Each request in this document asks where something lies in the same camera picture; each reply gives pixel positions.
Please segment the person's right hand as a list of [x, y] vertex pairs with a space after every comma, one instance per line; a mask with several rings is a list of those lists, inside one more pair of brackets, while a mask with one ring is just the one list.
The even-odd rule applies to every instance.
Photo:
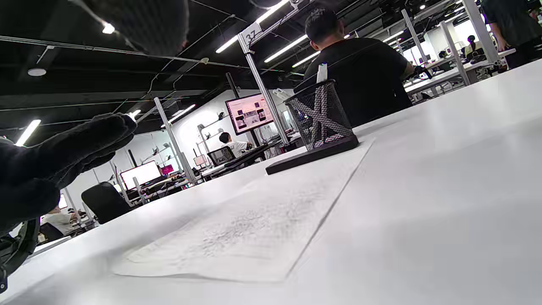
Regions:
[[[134, 50], [172, 57], [185, 46], [187, 0], [78, 0], [99, 21], [112, 25]], [[133, 138], [127, 114], [93, 117], [32, 147], [1, 141], [1, 234], [37, 220], [59, 202], [60, 191], [81, 173], [103, 165]]]

